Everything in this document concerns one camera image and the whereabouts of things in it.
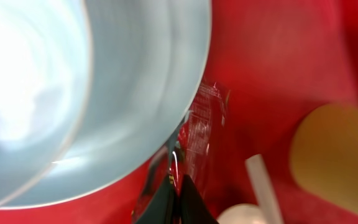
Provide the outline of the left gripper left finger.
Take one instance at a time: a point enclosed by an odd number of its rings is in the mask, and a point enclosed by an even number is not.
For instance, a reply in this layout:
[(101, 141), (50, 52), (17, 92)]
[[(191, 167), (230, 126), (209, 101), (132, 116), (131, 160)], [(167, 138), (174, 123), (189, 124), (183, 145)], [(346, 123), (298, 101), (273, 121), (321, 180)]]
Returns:
[(145, 210), (134, 217), (135, 224), (172, 224), (176, 192), (166, 175)]

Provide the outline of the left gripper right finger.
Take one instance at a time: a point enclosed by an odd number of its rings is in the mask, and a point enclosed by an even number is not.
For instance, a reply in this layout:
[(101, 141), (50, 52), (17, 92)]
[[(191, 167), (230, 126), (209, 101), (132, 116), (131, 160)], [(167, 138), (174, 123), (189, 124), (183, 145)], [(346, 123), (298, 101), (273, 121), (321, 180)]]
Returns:
[(219, 224), (209, 212), (196, 185), (184, 175), (180, 192), (180, 218), (182, 224)]

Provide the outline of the red clear plastic wrapper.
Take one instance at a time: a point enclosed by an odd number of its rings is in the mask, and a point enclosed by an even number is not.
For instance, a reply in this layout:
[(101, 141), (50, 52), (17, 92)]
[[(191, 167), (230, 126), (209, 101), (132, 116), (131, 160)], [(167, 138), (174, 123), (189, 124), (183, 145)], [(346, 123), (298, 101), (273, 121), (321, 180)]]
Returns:
[(145, 210), (166, 175), (170, 176), (176, 192), (173, 223), (181, 223), (180, 192), (184, 175), (191, 177), (204, 201), (216, 148), (211, 140), (223, 128), (226, 118), (225, 95), (217, 83), (201, 82), (189, 111), (150, 159), (144, 187), (131, 214), (132, 223)]

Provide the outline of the mint green bowl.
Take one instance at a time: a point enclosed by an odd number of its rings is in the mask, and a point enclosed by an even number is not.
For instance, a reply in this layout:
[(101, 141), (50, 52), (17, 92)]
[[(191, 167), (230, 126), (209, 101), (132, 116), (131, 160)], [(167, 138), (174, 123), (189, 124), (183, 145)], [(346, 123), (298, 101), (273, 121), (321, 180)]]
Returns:
[(89, 82), (63, 138), (0, 146), (0, 210), (92, 194), (150, 158), (189, 110), (203, 76), (210, 0), (85, 4)]

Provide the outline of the yellow plastic cup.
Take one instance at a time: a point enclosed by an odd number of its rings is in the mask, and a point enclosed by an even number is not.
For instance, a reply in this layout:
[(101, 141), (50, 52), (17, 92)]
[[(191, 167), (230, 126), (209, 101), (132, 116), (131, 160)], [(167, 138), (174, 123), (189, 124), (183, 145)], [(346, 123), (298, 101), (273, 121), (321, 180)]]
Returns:
[(294, 134), (289, 164), (301, 188), (358, 215), (358, 107), (313, 110)]

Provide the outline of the white rice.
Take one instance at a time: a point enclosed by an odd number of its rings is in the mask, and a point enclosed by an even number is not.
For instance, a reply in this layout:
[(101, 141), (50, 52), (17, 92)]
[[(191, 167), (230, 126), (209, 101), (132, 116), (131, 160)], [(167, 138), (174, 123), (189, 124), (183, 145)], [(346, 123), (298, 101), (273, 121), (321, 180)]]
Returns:
[(69, 133), (89, 69), (83, 1), (0, 1), (0, 146)]

